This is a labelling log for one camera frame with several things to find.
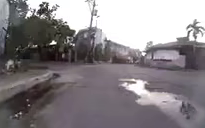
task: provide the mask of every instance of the overcast sky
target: overcast sky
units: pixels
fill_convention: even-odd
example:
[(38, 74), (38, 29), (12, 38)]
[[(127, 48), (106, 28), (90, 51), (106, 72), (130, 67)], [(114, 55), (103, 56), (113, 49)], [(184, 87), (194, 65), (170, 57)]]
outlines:
[[(42, 0), (28, 0), (38, 7)], [(89, 26), (90, 12), (85, 0), (43, 0), (60, 5), (58, 18), (76, 29)], [(146, 42), (166, 43), (186, 36), (194, 19), (205, 27), (205, 0), (97, 0), (98, 27), (108, 39), (132, 48), (144, 49)], [(205, 35), (199, 38), (205, 42)]]

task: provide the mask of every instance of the puddle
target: puddle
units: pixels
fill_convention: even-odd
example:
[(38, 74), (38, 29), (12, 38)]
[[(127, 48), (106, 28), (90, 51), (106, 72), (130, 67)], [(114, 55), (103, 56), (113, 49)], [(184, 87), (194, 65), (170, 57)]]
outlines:
[(161, 89), (159, 89), (159, 92), (152, 92), (151, 89), (148, 90), (146, 87), (149, 86), (149, 83), (143, 80), (120, 79), (119, 81), (121, 87), (139, 96), (136, 100), (139, 105), (158, 107), (182, 128), (197, 128), (204, 121), (204, 109), (186, 97), (160, 92)]

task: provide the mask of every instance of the sidewalk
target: sidewalk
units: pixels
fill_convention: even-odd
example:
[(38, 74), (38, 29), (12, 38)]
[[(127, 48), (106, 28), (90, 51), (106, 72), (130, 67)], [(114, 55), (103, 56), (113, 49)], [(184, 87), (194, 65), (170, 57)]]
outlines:
[(0, 77), (0, 102), (52, 77), (53, 73), (47, 70), (29, 70), (28, 72)]

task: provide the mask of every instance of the wet pavement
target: wet pavement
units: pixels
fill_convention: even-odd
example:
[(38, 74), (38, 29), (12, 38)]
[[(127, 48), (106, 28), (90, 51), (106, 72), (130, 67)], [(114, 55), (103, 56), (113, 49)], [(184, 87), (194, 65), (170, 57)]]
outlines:
[(164, 92), (159, 86), (140, 79), (120, 79), (120, 86), (138, 95), (136, 103), (156, 106), (182, 128), (195, 128), (205, 120), (205, 110), (182, 95)]
[(109, 64), (56, 71), (52, 88), (0, 105), (0, 128), (205, 128), (198, 73)]

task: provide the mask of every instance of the street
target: street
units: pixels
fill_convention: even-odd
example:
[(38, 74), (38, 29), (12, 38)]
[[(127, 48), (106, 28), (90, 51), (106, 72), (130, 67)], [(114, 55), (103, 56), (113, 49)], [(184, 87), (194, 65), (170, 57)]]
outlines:
[[(62, 87), (43, 97), (28, 117), (34, 123), (23, 123), (28, 120), (23, 119), (22, 127), (205, 128), (205, 71), (168, 71), (124, 64), (59, 68), (56, 72), (61, 77), (55, 83)], [(147, 82), (141, 89), (145, 93), (137, 90), (140, 85), (122, 85), (128, 80), (121, 79)], [(184, 99), (197, 111), (190, 120), (179, 112)], [(14, 125), (19, 121), (11, 122), (13, 125), (8, 127), (21, 127)]]

